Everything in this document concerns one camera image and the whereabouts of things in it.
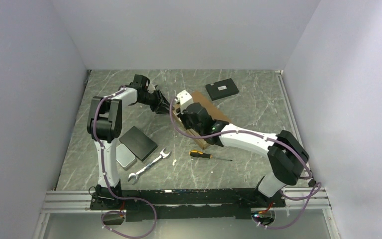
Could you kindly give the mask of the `brown cardboard express box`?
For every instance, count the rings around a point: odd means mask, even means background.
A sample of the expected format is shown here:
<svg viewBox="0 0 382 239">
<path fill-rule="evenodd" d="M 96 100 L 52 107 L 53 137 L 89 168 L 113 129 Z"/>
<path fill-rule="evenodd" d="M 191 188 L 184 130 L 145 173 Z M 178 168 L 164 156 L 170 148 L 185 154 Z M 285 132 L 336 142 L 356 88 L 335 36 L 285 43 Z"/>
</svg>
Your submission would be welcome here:
<svg viewBox="0 0 382 239">
<path fill-rule="evenodd" d="M 227 122 L 231 122 L 231 120 L 224 115 L 212 102 L 210 99 L 205 97 L 200 91 L 193 91 L 190 93 L 193 98 L 194 103 L 200 103 L 208 112 L 208 114 L 214 120 L 223 120 Z M 176 121 L 179 128 L 184 131 L 188 135 L 199 136 L 199 134 L 193 129 L 185 129 L 181 120 L 176 116 L 176 110 L 179 108 L 179 104 L 173 104 L 173 119 Z M 198 145 L 199 149 L 207 149 L 210 147 L 210 144 L 207 143 L 204 139 L 193 139 L 194 142 Z"/>
</svg>

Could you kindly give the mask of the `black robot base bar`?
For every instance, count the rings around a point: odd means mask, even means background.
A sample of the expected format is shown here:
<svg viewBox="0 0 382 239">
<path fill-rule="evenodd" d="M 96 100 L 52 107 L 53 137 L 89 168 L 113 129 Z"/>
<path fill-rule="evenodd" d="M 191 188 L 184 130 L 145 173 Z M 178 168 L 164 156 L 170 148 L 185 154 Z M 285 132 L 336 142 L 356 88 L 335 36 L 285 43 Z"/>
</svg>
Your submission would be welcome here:
<svg viewBox="0 0 382 239">
<path fill-rule="evenodd" d="M 104 199 L 92 193 L 92 211 L 126 211 L 127 222 L 158 219 L 222 218 L 248 219 L 257 209 L 285 207 L 280 193 L 271 198 L 252 188 L 122 190 L 118 199 Z"/>
</svg>

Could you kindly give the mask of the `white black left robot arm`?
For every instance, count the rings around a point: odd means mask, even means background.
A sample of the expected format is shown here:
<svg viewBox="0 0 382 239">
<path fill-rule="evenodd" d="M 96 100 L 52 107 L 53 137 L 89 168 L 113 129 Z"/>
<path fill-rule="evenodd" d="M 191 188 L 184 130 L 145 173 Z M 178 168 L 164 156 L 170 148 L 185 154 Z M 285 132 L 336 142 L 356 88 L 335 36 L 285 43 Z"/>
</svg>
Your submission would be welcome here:
<svg viewBox="0 0 382 239">
<path fill-rule="evenodd" d="M 90 105 L 87 132 L 95 143 L 99 166 L 95 196 L 103 198 L 110 209 L 119 208 L 123 202 L 116 166 L 116 141 L 122 131 L 122 110 L 136 103 L 148 105 L 156 114 L 169 113 L 168 100 L 143 75 L 135 75 L 131 83 L 120 86 L 115 93 L 93 97 Z"/>
</svg>

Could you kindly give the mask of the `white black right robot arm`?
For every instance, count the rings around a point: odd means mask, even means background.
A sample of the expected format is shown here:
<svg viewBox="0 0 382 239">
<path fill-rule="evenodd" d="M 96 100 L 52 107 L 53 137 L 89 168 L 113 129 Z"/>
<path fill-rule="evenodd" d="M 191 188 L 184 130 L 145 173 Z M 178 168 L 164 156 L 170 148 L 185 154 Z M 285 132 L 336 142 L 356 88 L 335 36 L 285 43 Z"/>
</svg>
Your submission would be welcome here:
<svg viewBox="0 0 382 239">
<path fill-rule="evenodd" d="M 287 130 L 274 134 L 237 127 L 227 121 L 213 119 L 199 103 L 192 103 L 185 109 L 178 107 L 171 114 L 180 119 L 185 129 L 196 131 L 196 139 L 268 157 L 272 170 L 258 182 L 254 193 L 254 200 L 261 207 L 271 203 L 283 187 L 293 186 L 300 179 L 312 176 L 307 167 L 309 154 Z"/>
</svg>

